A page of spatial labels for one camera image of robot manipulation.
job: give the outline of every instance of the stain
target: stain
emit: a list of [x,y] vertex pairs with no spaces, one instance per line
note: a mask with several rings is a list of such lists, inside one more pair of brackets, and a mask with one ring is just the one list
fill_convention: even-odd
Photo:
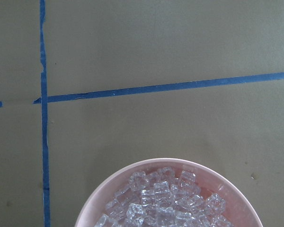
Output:
[[7,202],[6,202],[6,206],[7,206],[7,207],[11,207],[12,205],[13,205],[13,203],[12,203],[11,201],[7,201]]
[[258,176],[257,174],[255,174],[255,173],[252,173],[250,176],[251,176],[251,178],[252,178],[253,180],[259,179],[259,176]]

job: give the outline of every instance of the plastic container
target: plastic container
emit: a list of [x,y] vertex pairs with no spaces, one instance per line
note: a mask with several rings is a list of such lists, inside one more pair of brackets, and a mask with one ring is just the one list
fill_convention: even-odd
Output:
[[182,170],[193,171],[197,176],[196,183],[201,187],[201,194],[205,198],[213,192],[224,198],[226,210],[223,215],[235,227],[263,227],[251,204],[231,182],[205,166],[176,158],[144,160],[124,167],[111,175],[88,198],[75,227],[93,227],[104,211],[105,204],[112,199],[116,191],[127,183],[133,172],[150,173],[167,166],[175,169],[176,176],[179,176]]

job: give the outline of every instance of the floor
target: floor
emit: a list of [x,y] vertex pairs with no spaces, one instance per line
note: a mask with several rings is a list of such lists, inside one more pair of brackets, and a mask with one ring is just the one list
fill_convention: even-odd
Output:
[[284,0],[47,0],[46,68],[40,3],[0,1],[0,227],[72,227],[153,157],[213,169],[284,226]]

